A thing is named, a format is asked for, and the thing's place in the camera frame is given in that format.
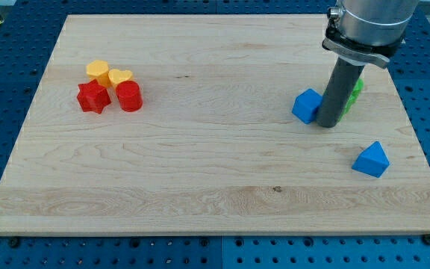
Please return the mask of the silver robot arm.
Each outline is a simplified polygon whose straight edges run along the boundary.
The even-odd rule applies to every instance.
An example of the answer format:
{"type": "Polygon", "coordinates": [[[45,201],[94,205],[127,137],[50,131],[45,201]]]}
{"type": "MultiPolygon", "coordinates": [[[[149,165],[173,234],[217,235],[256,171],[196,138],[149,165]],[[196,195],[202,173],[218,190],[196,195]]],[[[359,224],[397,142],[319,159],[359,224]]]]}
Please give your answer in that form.
{"type": "Polygon", "coordinates": [[[337,0],[322,47],[355,66],[390,63],[419,0],[337,0]]]}

